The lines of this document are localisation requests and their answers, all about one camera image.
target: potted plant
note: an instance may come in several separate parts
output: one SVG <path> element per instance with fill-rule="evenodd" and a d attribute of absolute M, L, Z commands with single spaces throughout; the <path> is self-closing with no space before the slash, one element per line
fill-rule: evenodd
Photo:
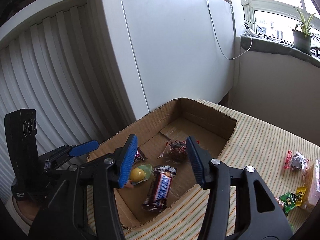
<path fill-rule="evenodd" d="M 317 39 L 319 41 L 318 34 L 310 32 L 313 28 L 313 25 L 310 24 L 315 14 L 311 14 L 309 19 L 305 19 L 303 12 L 300 8 L 295 8 L 299 13 L 300 20 L 297 23 L 296 27 L 293 31 L 293 47 L 311 55 L 310 47 L 311 47 L 311 39 Z"/>

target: silver screw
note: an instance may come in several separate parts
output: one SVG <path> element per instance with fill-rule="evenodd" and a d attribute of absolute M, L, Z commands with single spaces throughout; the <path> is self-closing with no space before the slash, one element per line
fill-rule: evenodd
<path fill-rule="evenodd" d="M 248 172 L 254 172 L 254 167 L 252 166 L 247 166 L 246 169 Z"/>
<path fill-rule="evenodd" d="M 69 171 L 76 171 L 77 169 L 78 169 L 78 165 L 77 164 L 72 164 L 68 168 Z"/>
<path fill-rule="evenodd" d="M 211 163 L 214 165 L 219 165 L 221 163 L 221 161 L 219 159 L 212 159 Z"/>
<path fill-rule="evenodd" d="M 111 158 L 106 158 L 103 162 L 104 162 L 105 164 L 112 164 L 112 163 L 113 163 L 113 159 L 111 159 Z"/>

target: cardboard box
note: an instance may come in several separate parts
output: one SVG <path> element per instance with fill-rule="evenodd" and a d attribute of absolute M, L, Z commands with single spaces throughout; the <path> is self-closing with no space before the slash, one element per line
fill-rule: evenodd
<path fill-rule="evenodd" d="M 169 140 L 186 140 L 194 135 L 203 149 L 217 158 L 228 147 L 228 140 L 236 128 L 236 120 L 187 98 L 174 99 L 131 124 L 89 155 L 89 161 L 122 147 L 129 134 L 136 134 L 138 145 L 148 158 L 145 164 L 152 166 L 168 164 L 159 155 Z M 147 197 L 152 177 L 134 187 L 115 190 L 119 217 L 122 225 L 129 230 L 142 230 L 156 223 L 170 212 L 170 206 L 179 204 L 181 199 L 192 193 L 196 184 L 189 162 L 175 164 L 177 175 L 172 180 L 167 198 L 167 209 L 160 214 L 146 211 L 141 204 Z"/>

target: green plant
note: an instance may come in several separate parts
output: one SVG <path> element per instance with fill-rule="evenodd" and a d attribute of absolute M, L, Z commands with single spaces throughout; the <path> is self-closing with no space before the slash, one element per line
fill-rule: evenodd
<path fill-rule="evenodd" d="M 320 35 L 316 34 L 316 33 L 312 33 L 310 30 L 314 27 L 314 25 L 312 25 L 310 22 L 311 20 L 313 19 L 314 17 L 314 13 L 310 15 L 310 17 L 306 20 L 306 18 L 304 17 L 303 15 L 303 12 L 302 10 L 298 7 L 298 8 L 295 8 L 297 10 L 297 12 L 299 13 L 299 16 L 300 16 L 300 20 L 299 22 L 296 24 L 296 27 L 295 27 L 295 31 L 297 30 L 297 28 L 300 26 L 301 28 L 301 31 L 305 34 L 305 38 L 309 35 L 314 39 L 317 39 L 318 41 L 319 38 L 320 38 Z"/>

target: white cable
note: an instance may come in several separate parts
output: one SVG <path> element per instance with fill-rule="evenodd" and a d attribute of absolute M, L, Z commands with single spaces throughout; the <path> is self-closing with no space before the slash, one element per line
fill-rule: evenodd
<path fill-rule="evenodd" d="M 217 43 L 218 43 L 218 45 L 219 45 L 219 48 L 220 48 L 220 51 L 221 51 L 222 55 L 223 55 L 226 59 L 233 60 L 233 59 L 236 59 L 236 58 L 240 57 L 241 55 L 243 55 L 243 54 L 246 53 L 247 51 L 249 51 L 250 48 L 251 48 L 251 46 L 252 46 L 252 36 L 251 36 L 250 33 L 249 33 L 249 35 L 250 35 L 250 38 L 251 38 L 251 44 L 250 44 L 250 47 L 249 47 L 248 50 L 246 50 L 245 52 L 241 53 L 239 56 L 234 57 L 234 58 L 227 58 L 227 57 L 224 55 L 224 53 L 222 52 L 222 49 L 221 49 L 221 47 L 220 47 L 218 38 L 217 38 L 216 29 L 214 28 L 214 23 L 213 23 L 213 20 L 212 20 L 212 17 L 211 17 L 211 12 L 210 12 L 210 7 L 209 7 L 209 0 L 207 0 L 207 5 L 208 5 L 209 15 L 210 15 L 210 19 L 211 19 L 212 26 L 213 26 L 213 30 L 214 30 L 214 35 L 216 36 L 216 40 L 217 40 Z"/>

